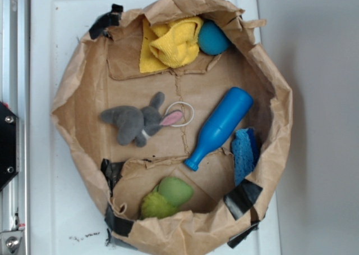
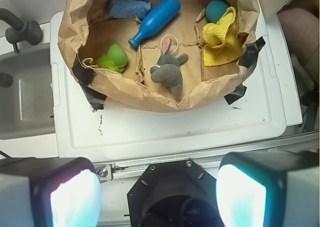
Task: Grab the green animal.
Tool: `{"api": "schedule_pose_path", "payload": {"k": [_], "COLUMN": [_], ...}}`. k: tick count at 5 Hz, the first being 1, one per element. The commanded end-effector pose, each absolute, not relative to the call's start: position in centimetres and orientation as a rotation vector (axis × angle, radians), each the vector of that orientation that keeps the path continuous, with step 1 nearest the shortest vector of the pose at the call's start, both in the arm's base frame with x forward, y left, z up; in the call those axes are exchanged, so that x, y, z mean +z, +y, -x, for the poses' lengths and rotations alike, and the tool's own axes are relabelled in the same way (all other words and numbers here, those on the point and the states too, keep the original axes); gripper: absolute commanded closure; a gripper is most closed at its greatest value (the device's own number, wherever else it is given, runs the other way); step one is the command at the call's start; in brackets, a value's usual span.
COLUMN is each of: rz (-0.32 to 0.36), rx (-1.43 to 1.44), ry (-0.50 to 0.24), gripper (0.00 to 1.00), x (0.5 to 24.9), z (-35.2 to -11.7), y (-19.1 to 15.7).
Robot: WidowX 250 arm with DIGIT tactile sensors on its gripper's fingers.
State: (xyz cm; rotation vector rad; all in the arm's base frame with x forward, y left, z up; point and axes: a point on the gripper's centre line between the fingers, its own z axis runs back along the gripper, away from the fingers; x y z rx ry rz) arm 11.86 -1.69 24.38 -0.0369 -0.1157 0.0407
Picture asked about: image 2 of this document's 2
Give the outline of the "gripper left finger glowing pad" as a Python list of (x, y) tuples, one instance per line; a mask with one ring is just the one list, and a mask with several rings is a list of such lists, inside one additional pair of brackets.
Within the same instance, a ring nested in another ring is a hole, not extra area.
[(92, 162), (76, 158), (3, 158), (2, 227), (95, 227), (102, 187)]

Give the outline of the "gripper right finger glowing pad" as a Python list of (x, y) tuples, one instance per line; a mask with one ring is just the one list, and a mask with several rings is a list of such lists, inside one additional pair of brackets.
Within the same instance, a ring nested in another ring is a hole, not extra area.
[(229, 152), (216, 200), (226, 227), (318, 227), (320, 156), (312, 151)]

